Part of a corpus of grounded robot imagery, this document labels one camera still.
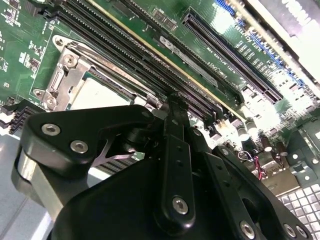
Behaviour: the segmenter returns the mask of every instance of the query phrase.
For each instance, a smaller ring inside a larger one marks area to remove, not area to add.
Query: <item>gold contact strip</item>
[[[145,46],[147,46],[149,49],[154,51],[156,54],[161,56],[168,64],[170,64],[172,67],[180,71],[183,75],[185,75],[189,80],[191,80],[193,83],[195,83],[199,88],[201,88],[203,91],[205,91],[207,94],[209,94],[212,98],[214,98],[218,103],[226,107],[231,113],[233,113],[237,118],[239,118],[241,121],[245,122],[245,119],[236,111],[231,109],[228,105],[226,105],[223,101],[221,101],[216,95],[214,95],[212,92],[210,92],[207,88],[202,86],[199,82],[197,82],[193,77],[191,77],[189,74],[187,74],[185,71],[183,71],[180,67],[175,65],[171,60],[169,60],[165,55],[163,55],[161,52],[159,52],[157,49],[155,49],[153,46],[151,46],[149,43],[147,43],[145,40],[143,40],[140,36],[138,36],[134,31],[132,31],[130,28],[125,26],[121,21],[116,19],[113,15],[111,15],[108,11],[106,11],[104,8],[102,8],[99,4],[97,4],[94,0],[88,0],[93,6],[95,6],[97,9],[99,9],[101,12],[103,12],[106,16],[108,16],[110,19],[115,21],[117,24],[119,24],[122,28],[124,28],[128,33],[133,35],[135,38],[137,38],[139,41],[141,41]]]

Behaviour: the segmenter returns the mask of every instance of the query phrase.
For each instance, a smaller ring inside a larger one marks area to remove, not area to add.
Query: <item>motherboard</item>
[[[2,134],[34,112],[153,111],[177,94],[210,148],[228,146],[261,180],[285,172],[291,135],[317,115],[320,79],[252,2],[0,0]]]

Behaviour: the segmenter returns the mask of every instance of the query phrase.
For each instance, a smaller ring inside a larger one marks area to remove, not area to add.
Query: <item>silver screw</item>
[[[52,101],[52,99],[48,99],[46,102],[47,102],[49,105],[54,104],[54,101]]]
[[[53,123],[46,123],[42,125],[41,130],[45,135],[49,136],[56,136],[61,132],[60,127]]]
[[[64,44],[64,41],[62,41],[62,39],[58,38],[55,40],[55,44],[57,44],[58,46],[62,46]]]
[[[42,95],[39,90],[35,90],[35,91],[34,91],[34,94],[37,95],[38,97],[40,97],[40,96]]]
[[[314,159],[312,159],[312,163],[313,163],[313,164],[318,164],[318,163],[319,163],[319,161],[318,161],[317,159],[315,159],[315,158],[314,158]]]
[[[174,210],[176,210],[181,215],[186,215],[189,208],[185,200],[183,200],[181,197],[174,197],[172,200],[172,205]]]
[[[84,154],[88,151],[88,145],[81,140],[74,140],[71,144],[70,144],[70,148],[72,149],[72,151],[76,152],[77,154]]]
[[[228,156],[228,155],[229,155],[229,152],[228,152],[228,150],[227,150],[227,149],[222,148],[222,149],[221,149],[221,151],[222,151],[222,153],[223,153],[224,155],[226,155],[226,156]]]
[[[288,224],[284,224],[283,225],[287,234],[289,234],[290,237],[295,238],[297,235],[295,233],[295,231],[292,229],[292,227],[290,227]]]
[[[248,239],[255,238],[256,234],[255,234],[254,229],[246,221],[240,222],[240,228],[241,228],[242,232],[244,233],[244,235],[246,235],[246,237]]]
[[[201,136],[201,133],[196,128],[193,129],[193,132],[195,133],[195,135]]]
[[[73,68],[73,67],[75,67],[77,65],[77,60],[71,54],[65,55],[63,60],[64,60],[65,65],[68,68]]]
[[[149,118],[149,117],[150,117],[150,113],[147,112],[147,111],[143,111],[143,112],[142,112],[142,115],[145,116],[146,118]]]
[[[302,229],[302,227],[300,227],[299,225],[295,226],[296,229],[298,230],[298,232],[304,237],[304,238],[308,238],[307,233],[305,232],[305,230]]]

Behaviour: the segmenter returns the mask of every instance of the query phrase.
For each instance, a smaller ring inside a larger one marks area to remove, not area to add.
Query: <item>wire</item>
[[[258,156],[255,156],[254,157],[254,165],[255,165],[255,168],[257,169],[258,171],[258,179],[261,181],[263,176],[267,176],[267,172],[265,169],[263,169],[260,165],[260,162],[259,162],[259,157]]]
[[[241,157],[241,156],[240,156],[241,154],[246,154],[248,158],[243,158],[243,157]],[[255,169],[257,169],[257,171],[258,171],[258,174],[257,174],[257,175],[258,175],[259,181],[261,181],[263,177],[266,177],[266,176],[267,176],[266,170],[263,169],[263,168],[261,167],[261,165],[260,165],[259,157],[258,157],[258,156],[252,157],[251,154],[250,154],[248,151],[242,150],[242,151],[239,151],[239,152],[238,152],[238,158],[241,159],[241,160],[244,160],[244,161],[254,162]]]
[[[249,159],[241,157],[240,154],[247,154]],[[251,156],[251,154],[248,151],[245,151],[245,150],[242,150],[242,151],[238,152],[238,158],[241,159],[241,160],[244,160],[244,161],[249,161],[249,162],[253,162],[254,161],[254,158]]]

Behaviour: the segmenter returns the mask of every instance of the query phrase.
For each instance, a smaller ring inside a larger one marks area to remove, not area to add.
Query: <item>capacitor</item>
[[[237,131],[241,142],[247,141],[250,138],[250,135],[245,127],[240,127]]]
[[[270,143],[269,139],[266,136],[262,136],[260,138],[260,141],[261,141],[261,144],[262,144],[262,147],[263,147],[264,151],[265,152],[271,152],[272,146],[271,146],[271,143]]]
[[[280,156],[286,157],[288,156],[287,149],[282,141],[279,141],[275,144],[276,151],[279,153]]]
[[[247,121],[245,125],[246,125],[246,129],[251,137],[258,136],[258,128],[253,120]]]
[[[251,138],[242,142],[242,149],[244,151],[247,151],[251,155],[256,154],[258,152],[257,146]]]

